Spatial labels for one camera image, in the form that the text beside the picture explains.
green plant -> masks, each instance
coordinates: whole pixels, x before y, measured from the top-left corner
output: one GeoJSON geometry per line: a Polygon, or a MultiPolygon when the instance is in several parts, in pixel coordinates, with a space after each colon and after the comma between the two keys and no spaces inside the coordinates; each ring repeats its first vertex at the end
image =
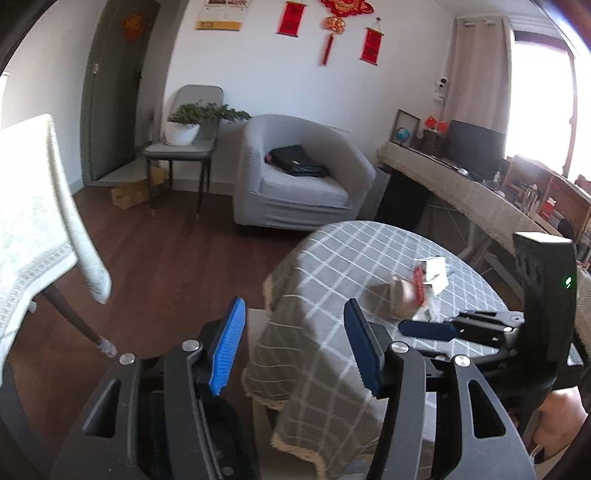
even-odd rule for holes
{"type": "Polygon", "coordinates": [[[228,105],[217,105],[216,103],[186,103],[168,117],[169,122],[185,125],[197,125],[207,120],[227,120],[231,123],[250,120],[251,116],[245,111],[237,111],[229,108],[228,105]]]}

person's arm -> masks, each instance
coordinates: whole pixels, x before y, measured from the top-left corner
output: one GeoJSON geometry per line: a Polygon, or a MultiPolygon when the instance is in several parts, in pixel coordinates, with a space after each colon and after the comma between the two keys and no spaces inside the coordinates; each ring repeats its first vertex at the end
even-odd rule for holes
{"type": "Polygon", "coordinates": [[[540,422],[533,441],[544,448],[544,462],[535,466],[539,479],[552,469],[587,419],[577,387],[557,390],[540,406],[540,422]]]}

wooden floor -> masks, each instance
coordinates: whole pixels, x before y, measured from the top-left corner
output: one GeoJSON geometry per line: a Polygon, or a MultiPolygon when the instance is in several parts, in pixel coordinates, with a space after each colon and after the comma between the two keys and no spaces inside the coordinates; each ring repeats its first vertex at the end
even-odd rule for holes
{"type": "MultiPolygon", "coordinates": [[[[109,189],[75,196],[80,215],[113,280],[111,298],[91,298],[77,268],[57,282],[71,305],[120,352],[140,358],[166,353],[220,318],[235,295],[263,308],[261,284],[306,234],[238,228],[232,199],[208,195],[194,224],[196,195],[160,199],[157,218],[147,205],[121,211],[109,189]]],[[[246,340],[236,359],[228,399],[252,430],[251,407],[240,386],[246,340]]],[[[44,299],[27,314],[10,353],[15,381],[33,429],[57,452],[111,360],[71,327],[44,299]]]]}

white flower pot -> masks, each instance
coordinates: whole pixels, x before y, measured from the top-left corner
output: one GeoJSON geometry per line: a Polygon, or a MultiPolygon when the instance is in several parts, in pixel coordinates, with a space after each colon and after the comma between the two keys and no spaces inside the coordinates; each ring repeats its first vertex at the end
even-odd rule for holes
{"type": "Polygon", "coordinates": [[[199,133],[200,125],[185,125],[166,122],[164,125],[164,141],[173,147],[186,147],[193,143],[199,133]]]}

screw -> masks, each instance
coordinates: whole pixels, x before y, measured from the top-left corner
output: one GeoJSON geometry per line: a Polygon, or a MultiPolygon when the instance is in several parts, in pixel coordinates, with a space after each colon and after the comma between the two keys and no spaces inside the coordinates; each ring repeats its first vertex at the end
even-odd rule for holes
{"type": "Polygon", "coordinates": [[[121,365],[131,365],[135,362],[135,355],[132,353],[124,353],[119,357],[119,363],[121,365]]]}
{"type": "Polygon", "coordinates": [[[394,342],[390,345],[390,348],[395,353],[406,353],[408,352],[408,345],[404,342],[394,342]]]}
{"type": "Polygon", "coordinates": [[[458,355],[454,359],[456,365],[460,367],[467,367],[470,365],[470,359],[466,355],[458,355]]]}
{"type": "Polygon", "coordinates": [[[183,342],[183,350],[185,352],[194,352],[195,350],[199,350],[201,347],[201,342],[199,340],[185,340],[183,342]]]}

